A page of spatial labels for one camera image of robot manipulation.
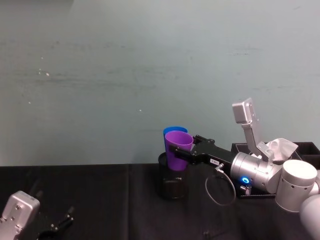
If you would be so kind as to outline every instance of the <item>blue led light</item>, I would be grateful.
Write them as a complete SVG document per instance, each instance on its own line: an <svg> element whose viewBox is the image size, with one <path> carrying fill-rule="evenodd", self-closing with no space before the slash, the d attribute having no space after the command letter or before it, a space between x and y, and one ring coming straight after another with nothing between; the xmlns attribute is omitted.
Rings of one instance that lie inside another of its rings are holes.
<svg viewBox="0 0 320 240"><path fill-rule="evenodd" d="M245 177L245 176L243 176L243 177L241 178L241 181L244 182L245 184L248 184L248 183L249 183L249 179L248 179L247 177Z"/></svg>

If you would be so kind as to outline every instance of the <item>black tablecloth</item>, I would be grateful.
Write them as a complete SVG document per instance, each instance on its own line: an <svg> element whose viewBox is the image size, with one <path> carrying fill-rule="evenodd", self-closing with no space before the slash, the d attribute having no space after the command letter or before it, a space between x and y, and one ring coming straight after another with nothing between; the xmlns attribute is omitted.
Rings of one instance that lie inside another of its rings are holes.
<svg viewBox="0 0 320 240"><path fill-rule="evenodd" d="M283 211L274 199L237 199L220 207L205 191L212 168L188 171L188 197L169 201L155 188L157 164L1 167L0 209L19 190L43 191L38 220L20 240L35 240L38 225L56 223L71 206L75 221L62 240L311 239L299 215ZM210 190L228 201L224 184L219 180Z"/></svg>

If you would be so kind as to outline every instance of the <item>purple cup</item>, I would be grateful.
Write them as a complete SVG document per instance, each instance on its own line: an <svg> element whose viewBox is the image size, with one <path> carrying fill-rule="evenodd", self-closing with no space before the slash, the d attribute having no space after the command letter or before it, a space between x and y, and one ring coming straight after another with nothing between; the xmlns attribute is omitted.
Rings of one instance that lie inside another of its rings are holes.
<svg viewBox="0 0 320 240"><path fill-rule="evenodd" d="M188 162L181 158L175 157L175 154L169 150L169 145L179 147L184 150L191 150L194 142L193 137L183 131L170 131L164 136L165 152L167 165L171 170L183 171L186 169Z"/></svg>

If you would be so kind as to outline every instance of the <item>plastic cup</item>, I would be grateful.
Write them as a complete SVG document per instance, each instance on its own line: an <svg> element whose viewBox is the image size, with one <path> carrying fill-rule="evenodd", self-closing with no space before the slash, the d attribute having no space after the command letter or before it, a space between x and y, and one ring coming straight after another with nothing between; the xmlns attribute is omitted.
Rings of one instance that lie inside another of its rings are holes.
<svg viewBox="0 0 320 240"><path fill-rule="evenodd" d="M183 126L168 126L163 130L163 139L164 139L164 147L166 147L166 138L165 135L171 131L181 131L184 133L188 132L188 129L184 128Z"/></svg>
<svg viewBox="0 0 320 240"><path fill-rule="evenodd" d="M192 144L194 142L193 137L179 130L174 130L168 132L165 136L165 152L167 166L174 171L183 171L186 169L188 162L181 158L177 158L173 152L169 150L169 145L179 147L184 150L191 150Z"/></svg>

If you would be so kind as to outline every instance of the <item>wall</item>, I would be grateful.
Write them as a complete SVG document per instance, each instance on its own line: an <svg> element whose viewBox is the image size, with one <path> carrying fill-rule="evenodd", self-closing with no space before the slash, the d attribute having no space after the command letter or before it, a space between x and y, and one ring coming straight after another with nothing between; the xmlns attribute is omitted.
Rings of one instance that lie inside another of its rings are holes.
<svg viewBox="0 0 320 240"><path fill-rule="evenodd" d="M229 149L232 102L264 140L320 145L320 2L0 1L2 165L153 163L183 125Z"/></svg>

